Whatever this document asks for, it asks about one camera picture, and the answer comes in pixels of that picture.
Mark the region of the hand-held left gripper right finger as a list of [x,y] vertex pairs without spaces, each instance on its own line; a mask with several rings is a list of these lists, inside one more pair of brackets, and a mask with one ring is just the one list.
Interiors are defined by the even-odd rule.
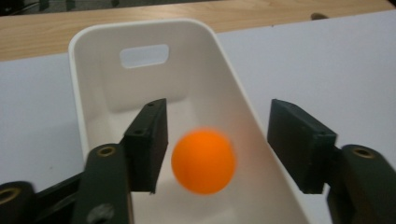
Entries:
[[321,194],[337,134],[299,106],[273,99],[267,141],[305,194]]

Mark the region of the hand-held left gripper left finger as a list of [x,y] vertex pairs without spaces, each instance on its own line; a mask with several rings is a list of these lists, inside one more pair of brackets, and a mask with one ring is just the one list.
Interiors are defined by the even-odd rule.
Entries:
[[120,144],[128,164],[130,191],[155,193],[168,146],[166,99],[145,104]]

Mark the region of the orange ball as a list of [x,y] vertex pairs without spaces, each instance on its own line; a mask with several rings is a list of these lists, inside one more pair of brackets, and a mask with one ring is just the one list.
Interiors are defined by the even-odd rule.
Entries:
[[217,193],[231,182],[236,169],[232,141],[214,129],[192,130],[177,142],[171,165],[185,189],[203,195]]

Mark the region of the white plastic bin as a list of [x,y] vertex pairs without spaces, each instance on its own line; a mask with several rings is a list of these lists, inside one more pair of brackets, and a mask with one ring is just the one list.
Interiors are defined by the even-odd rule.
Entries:
[[141,108],[166,99],[168,146],[212,127],[233,143],[236,170],[211,195],[181,187],[164,159],[154,194],[133,194],[135,224],[307,224],[214,32],[195,20],[95,25],[69,47],[83,152],[121,140]]

